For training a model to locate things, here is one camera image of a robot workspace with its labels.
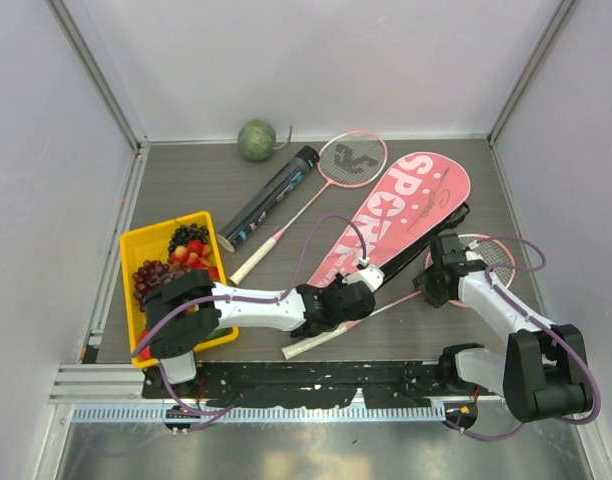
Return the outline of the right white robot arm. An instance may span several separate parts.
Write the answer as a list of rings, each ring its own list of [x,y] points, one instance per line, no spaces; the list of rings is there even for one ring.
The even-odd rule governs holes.
[[[459,301],[480,315],[504,340],[506,352],[456,347],[438,370],[440,386],[460,394],[473,383],[502,396],[521,423],[558,418],[570,424],[594,421],[601,395],[588,364],[582,332],[538,314],[498,278],[500,263],[488,263],[455,234],[430,241],[431,263],[414,286],[433,307]]]

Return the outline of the black shuttlecock tube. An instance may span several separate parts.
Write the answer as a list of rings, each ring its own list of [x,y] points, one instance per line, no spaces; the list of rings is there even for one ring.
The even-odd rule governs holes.
[[[302,147],[217,233],[220,245],[235,252],[268,215],[319,163],[311,146]]]

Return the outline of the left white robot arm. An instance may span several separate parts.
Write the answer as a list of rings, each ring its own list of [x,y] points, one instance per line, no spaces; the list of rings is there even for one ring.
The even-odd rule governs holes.
[[[193,350],[213,331],[272,328],[293,338],[313,338],[368,317],[383,280],[382,271],[371,264],[350,275],[338,274],[322,288],[301,284],[273,292],[234,288],[213,282],[204,270],[191,271],[146,295],[147,334],[132,356],[148,348],[164,367],[165,386],[187,398],[200,383]]]

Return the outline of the pink racket bag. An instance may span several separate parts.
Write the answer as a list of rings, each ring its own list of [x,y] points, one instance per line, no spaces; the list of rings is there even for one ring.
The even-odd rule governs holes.
[[[456,161],[433,152],[414,152],[389,166],[348,226],[309,279],[326,286],[340,273],[356,270],[363,252],[381,267],[432,229],[444,224],[470,195],[467,171]]]

